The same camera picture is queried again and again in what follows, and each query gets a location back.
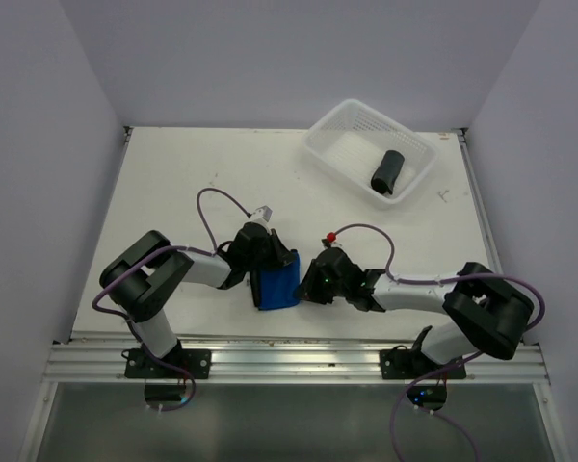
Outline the blue and black towel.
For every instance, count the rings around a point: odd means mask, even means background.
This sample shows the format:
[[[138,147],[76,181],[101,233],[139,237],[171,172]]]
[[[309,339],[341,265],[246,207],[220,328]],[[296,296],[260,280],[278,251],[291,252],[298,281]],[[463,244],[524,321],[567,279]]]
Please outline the blue and black towel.
[[[282,269],[250,272],[252,301],[258,311],[292,308],[300,303],[295,292],[301,282],[301,260],[296,249],[292,249],[291,253],[294,261]]]

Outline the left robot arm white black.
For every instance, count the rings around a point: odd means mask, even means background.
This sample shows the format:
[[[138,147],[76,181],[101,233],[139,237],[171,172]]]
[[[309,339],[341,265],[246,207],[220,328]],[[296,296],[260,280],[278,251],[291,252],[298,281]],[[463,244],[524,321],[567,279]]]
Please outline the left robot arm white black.
[[[228,290],[248,279],[253,305],[260,311],[289,308],[300,283],[300,257],[277,232],[247,222],[234,239],[209,253],[173,245],[156,230],[145,233],[99,277],[102,292],[92,302],[101,313],[122,317],[159,377],[175,375],[181,344],[164,306],[182,283]]]

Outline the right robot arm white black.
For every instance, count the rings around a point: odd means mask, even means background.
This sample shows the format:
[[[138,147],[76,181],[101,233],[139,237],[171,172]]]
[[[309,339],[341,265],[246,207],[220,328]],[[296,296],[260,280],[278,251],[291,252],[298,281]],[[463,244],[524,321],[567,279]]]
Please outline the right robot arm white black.
[[[389,276],[384,269],[361,269],[339,247],[311,261],[295,295],[322,305],[340,297],[362,312],[447,315],[447,323],[420,333],[409,356],[413,372],[425,378],[476,352],[512,359],[534,311],[529,297],[476,262],[451,278],[413,280]]]

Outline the purple and black towel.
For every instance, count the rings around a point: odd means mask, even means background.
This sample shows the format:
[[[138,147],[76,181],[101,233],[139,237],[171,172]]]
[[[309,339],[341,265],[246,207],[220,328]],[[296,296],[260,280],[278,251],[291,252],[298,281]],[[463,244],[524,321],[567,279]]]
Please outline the purple and black towel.
[[[373,173],[371,188],[379,194],[393,194],[394,186],[404,166],[405,157],[396,150],[388,150]]]

